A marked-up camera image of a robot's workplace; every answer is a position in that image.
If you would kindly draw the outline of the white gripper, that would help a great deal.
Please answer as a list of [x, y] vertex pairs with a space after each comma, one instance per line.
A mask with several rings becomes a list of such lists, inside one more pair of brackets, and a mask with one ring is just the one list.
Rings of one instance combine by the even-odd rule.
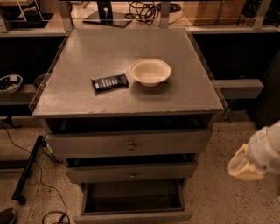
[[280, 174], [280, 121], [253, 134], [231, 158], [227, 172], [243, 181], [261, 180], [267, 172]]

